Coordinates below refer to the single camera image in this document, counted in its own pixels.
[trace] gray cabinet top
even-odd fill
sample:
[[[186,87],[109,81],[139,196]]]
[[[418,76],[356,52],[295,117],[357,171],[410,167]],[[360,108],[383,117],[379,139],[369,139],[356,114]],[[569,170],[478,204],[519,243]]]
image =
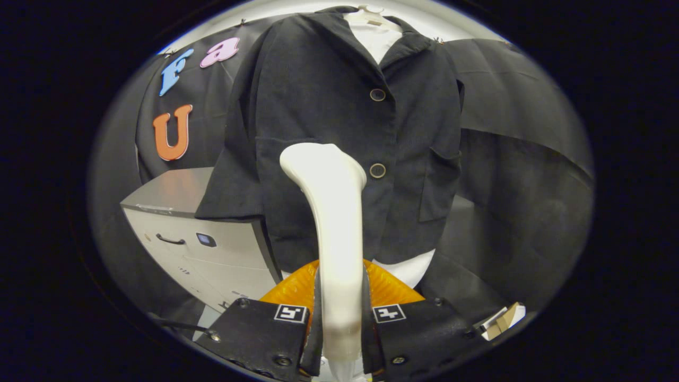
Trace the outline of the gray cabinet top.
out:
[[[126,197],[120,205],[162,215],[192,218],[205,195],[213,167],[170,170]]]

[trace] black fabric backdrop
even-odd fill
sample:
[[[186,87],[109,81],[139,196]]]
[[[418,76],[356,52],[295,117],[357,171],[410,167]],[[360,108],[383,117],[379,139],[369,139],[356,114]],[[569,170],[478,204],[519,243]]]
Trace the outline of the black fabric backdrop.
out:
[[[165,171],[214,165],[240,62],[283,17],[247,22],[153,57],[101,126],[90,218],[112,278],[142,311],[195,324],[204,305],[146,254],[118,203]],[[200,68],[207,50],[230,37],[240,38],[238,53]],[[515,46],[482,39],[445,44],[465,84],[458,191],[464,202],[452,210],[422,293],[447,298],[473,322],[514,301],[540,311],[569,276],[589,232],[594,171],[585,129],[561,89]],[[162,70],[188,49],[194,53],[179,81],[159,97]],[[188,150],[162,160],[152,121],[172,115],[173,145],[174,110],[186,104],[194,106]]]

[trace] jacket button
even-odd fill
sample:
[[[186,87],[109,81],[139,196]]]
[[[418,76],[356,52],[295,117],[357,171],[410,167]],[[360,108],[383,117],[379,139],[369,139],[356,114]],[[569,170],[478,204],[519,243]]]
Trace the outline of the jacket button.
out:
[[[373,89],[370,90],[370,98],[377,102],[384,101],[386,98],[386,93],[382,89]]]
[[[370,166],[370,176],[379,179],[386,174],[386,167],[382,163],[375,163]]]

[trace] black jacket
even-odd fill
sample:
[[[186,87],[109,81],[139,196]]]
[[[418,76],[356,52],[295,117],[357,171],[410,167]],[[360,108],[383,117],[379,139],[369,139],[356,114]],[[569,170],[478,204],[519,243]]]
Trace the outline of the black jacket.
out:
[[[392,264],[432,250],[455,194],[462,86],[452,57],[406,22],[387,17],[403,37],[378,65],[342,17],[356,11],[334,7],[291,16],[255,42],[236,76],[224,149],[196,213],[202,219],[264,216],[285,271],[317,258],[311,209],[278,162],[289,145],[334,143],[363,166],[368,260]],[[374,164],[386,173],[371,176]]]

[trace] cabinet drawer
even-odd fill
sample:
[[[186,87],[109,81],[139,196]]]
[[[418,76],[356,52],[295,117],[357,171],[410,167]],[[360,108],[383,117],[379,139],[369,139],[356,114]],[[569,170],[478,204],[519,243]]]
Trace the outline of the cabinet drawer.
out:
[[[126,211],[133,229],[150,231],[147,236],[151,242],[159,241],[157,234],[171,241],[183,239],[184,245],[163,243],[174,253],[216,264],[267,269],[250,223],[211,222],[129,209]],[[198,233],[212,237],[217,246],[203,245]]]
[[[259,300],[276,286],[268,269],[242,268],[192,258],[187,261],[209,280],[228,304],[240,297]]]
[[[154,233],[155,227],[146,224],[149,220],[153,220],[150,219],[153,214],[129,209],[124,209],[124,211],[135,235],[158,265],[196,298],[211,308],[224,312],[225,308],[220,306],[225,301],[224,297],[187,261],[185,256],[188,254],[187,246],[159,240]]]

